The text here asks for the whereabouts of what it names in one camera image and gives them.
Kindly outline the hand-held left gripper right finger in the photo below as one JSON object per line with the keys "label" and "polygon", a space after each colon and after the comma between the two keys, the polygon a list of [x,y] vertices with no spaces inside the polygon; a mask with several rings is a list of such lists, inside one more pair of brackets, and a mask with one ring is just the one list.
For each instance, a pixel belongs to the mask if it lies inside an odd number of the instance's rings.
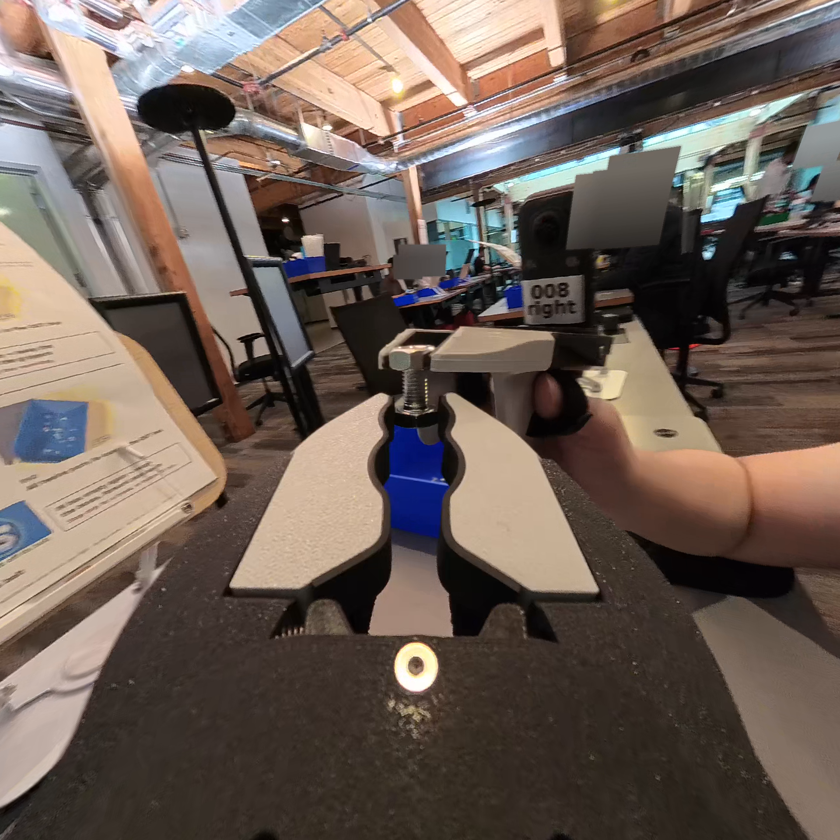
{"label": "hand-held left gripper right finger", "polygon": [[528,601],[591,602],[600,591],[540,459],[460,395],[441,398],[453,465],[438,555],[458,557]]}

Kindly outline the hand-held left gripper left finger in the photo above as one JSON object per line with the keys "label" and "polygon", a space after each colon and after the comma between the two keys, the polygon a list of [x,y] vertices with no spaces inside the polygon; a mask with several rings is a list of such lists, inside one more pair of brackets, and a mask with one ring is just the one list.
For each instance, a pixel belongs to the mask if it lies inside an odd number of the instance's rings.
{"label": "hand-held left gripper left finger", "polygon": [[294,451],[229,590],[234,595],[375,599],[391,577],[384,483],[393,399],[370,397]]}

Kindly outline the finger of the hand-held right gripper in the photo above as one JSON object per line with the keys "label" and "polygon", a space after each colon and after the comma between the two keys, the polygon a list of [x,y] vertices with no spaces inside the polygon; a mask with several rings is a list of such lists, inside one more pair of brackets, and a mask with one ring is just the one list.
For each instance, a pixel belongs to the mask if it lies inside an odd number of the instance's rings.
{"label": "finger of the hand-held right gripper", "polygon": [[464,327],[452,332],[430,355],[433,373],[525,374],[550,368],[551,332]]}
{"label": "finger of the hand-held right gripper", "polygon": [[452,332],[450,330],[405,329],[379,350],[379,368],[391,368],[391,352],[409,345],[426,345],[437,348],[444,343]]}

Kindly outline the thick short steel bolt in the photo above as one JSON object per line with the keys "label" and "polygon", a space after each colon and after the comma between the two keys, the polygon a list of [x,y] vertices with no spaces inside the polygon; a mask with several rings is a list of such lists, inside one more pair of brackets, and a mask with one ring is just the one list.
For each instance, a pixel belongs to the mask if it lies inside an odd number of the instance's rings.
{"label": "thick short steel bolt", "polygon": [[397,415],[418,420],[436,411],[429,390],[429,372],[427,370],[406,369],[401,371],[402,393],[395,399]]}

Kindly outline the person's right forearm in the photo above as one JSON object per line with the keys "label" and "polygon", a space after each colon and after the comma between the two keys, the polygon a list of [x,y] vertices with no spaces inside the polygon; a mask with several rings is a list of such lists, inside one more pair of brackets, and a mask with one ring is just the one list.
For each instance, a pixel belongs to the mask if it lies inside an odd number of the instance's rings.
{"label": "person's right forearm", "polygon": [[634,450],[607,488],[614,521],[666,548],[838,570],[838,444],[741,458]]}

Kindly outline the person's right hand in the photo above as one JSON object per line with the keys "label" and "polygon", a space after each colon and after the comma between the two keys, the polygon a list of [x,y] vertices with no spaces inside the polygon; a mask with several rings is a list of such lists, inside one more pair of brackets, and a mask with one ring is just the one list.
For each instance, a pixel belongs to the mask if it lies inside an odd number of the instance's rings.
{"label": "person's right hand", "polygon": [[612,404],[588,397],[585,411],[588,420],[577,432],[528,441],[541,457],[561,467],[615,524],[625,527],[643,485],[638,452]]}

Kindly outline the wooden top desk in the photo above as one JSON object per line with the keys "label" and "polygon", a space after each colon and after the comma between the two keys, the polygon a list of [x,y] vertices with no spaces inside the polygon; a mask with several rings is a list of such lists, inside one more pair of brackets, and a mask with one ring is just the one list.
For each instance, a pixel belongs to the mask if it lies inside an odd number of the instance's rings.
{"label": "wooden top desk", "polygon": [[307,274],[289,275],[286,268],[291,266],[280,259],[275,258],[254,258],[251,264],[254,270],[278,269],[281,275],[288,281],[290,286],[302,284],[302,289],[310,297],[326,295],[333,291],[342,291],[368,287],[371,284],[382,280],[382,272],[392,268],[391,263],[379,266],[342,266],[339,269],[321,272],[310,272]]}

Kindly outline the wooden display board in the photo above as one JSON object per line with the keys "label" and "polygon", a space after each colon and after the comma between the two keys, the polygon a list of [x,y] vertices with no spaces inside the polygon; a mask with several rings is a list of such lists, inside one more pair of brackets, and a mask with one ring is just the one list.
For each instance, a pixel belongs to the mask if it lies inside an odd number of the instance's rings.
{"label": "wooden display board", "polygon": [[48,589],[37,594],[33,599],[2,617],[1,643],[7,644],[28,633],[33,627],[45,621],[47,616],[60,609],[69,599],[96,584],[104,575],[109,574],[123,561],[136,561],[135,584],[147,585],[151,582],[154,569],[151,551],[168,531],[217,503],[224,494],[227,484],[227,469],[224,459],[216,445],[205,433],[202,425],[178,395],[173,385],[166,378],[151,355],[133,339],[116,334],[126,351],[133,359],[158,402],[162,404],[173,423],[191,443],[196,452],[213,472],[213,481],[179,503],[173,511],[167,512],[152,524],[134,533],[130,538],[119,542],[110,551],[101,553],[94,559],[74,570]]}

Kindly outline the display screen on black stand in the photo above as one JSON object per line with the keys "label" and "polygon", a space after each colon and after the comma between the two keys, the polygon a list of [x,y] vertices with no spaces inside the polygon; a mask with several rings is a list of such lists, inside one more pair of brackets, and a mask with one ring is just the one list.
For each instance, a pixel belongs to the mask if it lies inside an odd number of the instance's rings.
{"label": "display screen on black stand", "polygon": [[280,384],[300,438],[324,425],[308,363],[316,357],[294,302],[282,261],[272,257],[245,258],[246,290],[271,358],[272,374]]}

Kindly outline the laminated instruction sheet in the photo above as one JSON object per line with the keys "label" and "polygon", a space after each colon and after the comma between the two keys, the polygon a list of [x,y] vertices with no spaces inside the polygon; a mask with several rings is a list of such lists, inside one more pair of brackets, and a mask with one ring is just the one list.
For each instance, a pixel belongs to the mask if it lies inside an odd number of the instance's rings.
{"label": "laminated instruction sheet", "polygon": [[1,235],[1,622],[214,474],[109,325]]}

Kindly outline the white stand base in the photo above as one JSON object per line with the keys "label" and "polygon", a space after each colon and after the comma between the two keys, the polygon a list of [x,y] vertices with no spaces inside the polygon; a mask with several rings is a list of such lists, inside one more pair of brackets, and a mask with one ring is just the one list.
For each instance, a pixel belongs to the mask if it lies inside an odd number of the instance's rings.
{"label": "white stand base", "polygon": [[144,597],[121,562],[2,646],[2,812],[56,767],[103,666]]}

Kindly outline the black floor lamp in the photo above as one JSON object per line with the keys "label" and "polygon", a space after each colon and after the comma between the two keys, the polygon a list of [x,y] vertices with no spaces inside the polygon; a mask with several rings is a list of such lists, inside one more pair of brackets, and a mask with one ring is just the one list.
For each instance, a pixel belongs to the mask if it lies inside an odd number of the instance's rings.
{"label": "black floor lamp", "polygon": [[259,326],[269,351],[275,354],[277,347],[274,335],[261,308],[261,297],[253,267],[242,248],[234,220],[228,211],[224,193],[203,139],[204,131],[216,131],[229,126],[235,117],[235,105],[227,95],[213,87],[171,83],[141,94],[137,110],[142,121],[153,129],[173,135],[188,133],[192,136]]}

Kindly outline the wooden support post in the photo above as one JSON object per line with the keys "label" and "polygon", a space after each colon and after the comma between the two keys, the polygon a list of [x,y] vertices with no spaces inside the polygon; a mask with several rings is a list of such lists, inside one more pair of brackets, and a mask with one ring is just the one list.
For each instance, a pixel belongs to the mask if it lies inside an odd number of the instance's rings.
{"label": "wooden support post", "polygon": [[407,212],[411,224],[412,240],[416,245],[427,245],[427,223],[424,219],[421,186],[417,167],[407,167],[401,173],[401,179],[406,199]]}
{"label": "wooden support post", "polygon": [[104,51],[45,23],[40,27],[157,280],[164,290],[186,295],[222,396],[223,404],[215,414],[226,437],[239,442],[252,436],[256,428],[219,349]]}

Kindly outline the silver ventilation duct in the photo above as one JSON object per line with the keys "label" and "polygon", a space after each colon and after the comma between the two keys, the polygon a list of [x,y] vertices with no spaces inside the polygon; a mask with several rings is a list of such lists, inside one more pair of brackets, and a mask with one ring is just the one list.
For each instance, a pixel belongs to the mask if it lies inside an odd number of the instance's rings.
{"label": "silver ventilation duct", "polygon": [[[117,57],[109,69],[123,105],[141,122],[138,100],[189,66],[212,76],[232,60],[320,8],[323,2],[24,2],[50,28]],[[238,109],[222,135],[266,141],[305,161],[336,170],[393,175],[413,162],[376,156],[338,134],[303,123],[291,128]]]}

